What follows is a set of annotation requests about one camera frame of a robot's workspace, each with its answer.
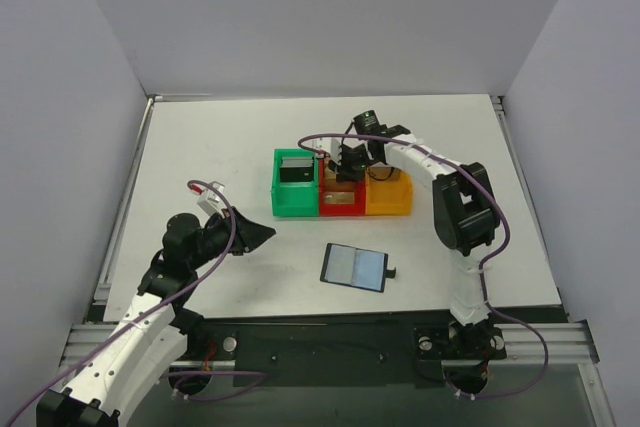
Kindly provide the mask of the black leather card holder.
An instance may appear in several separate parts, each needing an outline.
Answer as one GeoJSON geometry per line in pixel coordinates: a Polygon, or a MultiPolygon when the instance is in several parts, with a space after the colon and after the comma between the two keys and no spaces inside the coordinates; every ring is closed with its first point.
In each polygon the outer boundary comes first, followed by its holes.
{"type": "Polygon", "coordinates": [[[336,243],[326,245],[320,281],[364,291],[383,293],[386,281],[397,270],[389,266],[389,255],[336,243]]]}

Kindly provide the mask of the blue credit card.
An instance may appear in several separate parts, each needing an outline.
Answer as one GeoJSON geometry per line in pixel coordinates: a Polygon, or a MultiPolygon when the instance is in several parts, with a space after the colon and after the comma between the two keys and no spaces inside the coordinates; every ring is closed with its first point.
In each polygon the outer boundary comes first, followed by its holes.
{"type": "Polygon", "coordinates": [[[386,255],[382,252],[357,250],[352,282],[355,287],[380,291],[386,270],[386,255]]]}

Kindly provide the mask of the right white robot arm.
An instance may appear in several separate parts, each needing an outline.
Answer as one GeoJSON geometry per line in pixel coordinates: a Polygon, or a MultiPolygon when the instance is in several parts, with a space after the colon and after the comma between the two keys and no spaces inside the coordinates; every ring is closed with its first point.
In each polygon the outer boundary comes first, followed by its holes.
{"type": "Polygon", "coordinates": [[[406,127],[381,124],[372,110],[330,141],[328,155],[338,181],[359,181],[368,168],[382,164],[430,189],[436,235],[452,251],[450,312],[463,328],[486,323],[491,308],[485,270],[511,240],[486,168],[436,153],[406,127]]]}

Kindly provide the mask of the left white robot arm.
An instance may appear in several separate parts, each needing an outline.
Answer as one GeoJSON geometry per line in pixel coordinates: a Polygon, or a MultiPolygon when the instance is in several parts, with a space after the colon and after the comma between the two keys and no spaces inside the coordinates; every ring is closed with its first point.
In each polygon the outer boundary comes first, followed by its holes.
{"type": "Polygon", "coordinates": [[[198,268],[242,256],[275,236],[272,227],[224,209],[206,223],[190,213],[169,219],[123,318],[100,351],[60,391],[36,406],[39,426],[125,426],[170,365],[183,356],[202,316],[185,304],[202,275],[198,268]]]}

